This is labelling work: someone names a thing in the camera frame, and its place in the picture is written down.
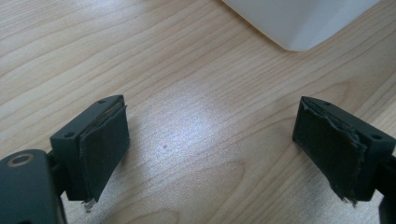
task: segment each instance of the white plastic container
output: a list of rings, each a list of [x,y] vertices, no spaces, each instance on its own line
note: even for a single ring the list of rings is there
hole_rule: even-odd
[[[223,0],[284,49],[328,39],[379,0]]]

